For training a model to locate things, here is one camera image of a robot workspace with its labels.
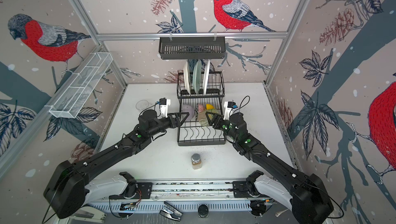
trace green plate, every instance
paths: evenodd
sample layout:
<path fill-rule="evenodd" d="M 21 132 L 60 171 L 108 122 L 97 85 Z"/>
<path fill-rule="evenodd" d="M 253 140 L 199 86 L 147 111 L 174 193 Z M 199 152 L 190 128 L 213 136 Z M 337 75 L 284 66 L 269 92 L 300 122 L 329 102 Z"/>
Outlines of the green plate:
<path fill-rule="evenodd" d="M 201 86 L 201 72 L 202 63 L 201 60 L 198 60 L 192 73 L 192 87 L 194 88 L 195 94 L 199 94 L 199 88 Z"/>

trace white plate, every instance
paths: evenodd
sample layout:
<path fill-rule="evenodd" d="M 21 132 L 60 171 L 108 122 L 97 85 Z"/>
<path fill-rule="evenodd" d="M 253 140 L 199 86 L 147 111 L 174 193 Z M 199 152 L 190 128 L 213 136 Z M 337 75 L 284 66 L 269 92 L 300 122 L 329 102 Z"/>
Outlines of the white plate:
<path fill-rule="evenodd" d="M 209 70 L 210 70 L 210 59 L 207 60 L 206 66 L 205 66 L 205 73 L 204 73 L 204 95 L 206 94 L 206 86 L 207 86 L 207 81 L 209 79 Z"/>
<path fill-rule="evenodd" d="M 189 68 L 188 60 L 186 60 L 186 64 L 184 65 L 183 75 L 184 75 L 184 87 L 186 88 L 187 92 L 189 94 L 191 94 L 191 91 L 190 91 L 190 68 Z"/>

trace plate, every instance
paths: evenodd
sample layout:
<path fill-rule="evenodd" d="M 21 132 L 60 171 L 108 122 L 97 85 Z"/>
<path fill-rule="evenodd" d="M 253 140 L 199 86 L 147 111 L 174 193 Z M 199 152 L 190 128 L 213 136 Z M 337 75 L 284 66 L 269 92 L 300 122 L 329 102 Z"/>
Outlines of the plate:
<path fill-rule="evenodd" d="M 195 64 L 194 71 L 192 73 L 192 87 L 194 88 L 195 94 L 199 94 L 199 88 L 201 86 L 201 72 L 202 63 L 201 60 L 198 59 L 198 62 Z"/>
<path fill-rule="evenodd" d="M 210 70 L 210 59 L 207 60 L 206 67 L 205 67 L 204 85 L 202 86 L 204 89 L 204 95 L 206 94 L 207 81 L 209 79 L 209 70 Z"/>
<path fill-rule="evenodd" d="M 186 88 L 187 92 L 189 94 L 191 94 L 191 91 L 190 91 L 190 68 L 189 68 L 188 60 L 186 60 L 186 64 L 184 65 L 183 75 L 184 75 L 184 87 Z"/>

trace black knob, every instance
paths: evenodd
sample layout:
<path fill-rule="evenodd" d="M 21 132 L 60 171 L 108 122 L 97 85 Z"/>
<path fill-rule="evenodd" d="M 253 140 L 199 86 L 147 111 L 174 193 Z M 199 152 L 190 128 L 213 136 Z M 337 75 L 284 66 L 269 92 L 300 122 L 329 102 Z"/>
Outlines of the black knob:
<path fill-rule="evenodd" d="M 208 214 L 209 214 L 209 209 L 205 204 L 202 204 L 201 206 L 198 207 L 199 217 L 207 217 Z"/>

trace white table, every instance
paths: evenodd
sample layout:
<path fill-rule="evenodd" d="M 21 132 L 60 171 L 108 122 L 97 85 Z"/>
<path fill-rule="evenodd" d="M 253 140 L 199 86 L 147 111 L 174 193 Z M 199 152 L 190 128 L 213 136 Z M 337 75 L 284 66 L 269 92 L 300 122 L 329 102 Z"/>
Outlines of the white table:
<path fill-rule="evenodd" d="M 273 154 L 291 165 L 263 85 L 261 83 L 225 83 L 223 102 L 233 100 L 239 105 L 246 95 L 250 96 L 250 102 L 242 108 L 241 112 L 244 114 L 248 131 Z M 101 151 L 118 142 L 122 133 L 128 134 L 138 123 L 137 118 L 141 112 L 135 108 L 138 101 L 145 99 L 153 104 L 163 97 L 171 99 L 169 113 L 179 111 L 175 84 L 129 85 Z M 191 155 L 194 153 L 201 155 L 203 163 L 201 169 L 192 169 Z M 137 180 L 223 180 L 246 178 L 255 170 L 266 173 L 262 167 L 239 155 L 229 142 L 225 145 L 180 147 L 177 145 L 177 129 L 168 129 L 165 136 L 151 142 L 137 155 L 118 162 L 97 178 L 108 178 L 127 171 Z"/>

